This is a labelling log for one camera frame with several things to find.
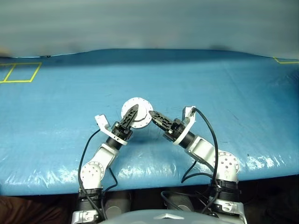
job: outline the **white circular disc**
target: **white circular disc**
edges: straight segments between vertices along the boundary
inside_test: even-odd
[[[149,111],[153,110],[153,106],[149,103],[149,101],[142,99],[140,97],[134,97],[129,99],[121,109],[121,118],[125,116],[127,111],[134,105],[138,104],[138,113],[134,120],[134,122],[131,124],[132,128],[143,128],[146,125],[148,125],[151,121],[151,115]]]

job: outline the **white backdrop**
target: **white backdrop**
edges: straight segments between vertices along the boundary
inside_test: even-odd
[[[0,54],[226,49],[297,59],[298,0],[1,0]]]

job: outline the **table surface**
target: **table surface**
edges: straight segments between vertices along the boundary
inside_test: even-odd
[[[207,50],[99,50],[49,58],[0,58],[0,194],[78,191],[77,171],[94,116],[111,124],[121,107],[142,97],[181,118],[186,105],[209,119],[219,148],[238,157],[239,179],[299,172],[299,64],[245,53]],[[192,128],[212,142],[197,117]],[[111,168],[115,189],[181,186],[193,160],[154,124],[134,130]],[[99,133],[88,161],[105,141]],[[208,172],[197,165],[193,172]],[[184,185],[206,184],[197,176]],[[107,172],[104,188],[113,184]]]

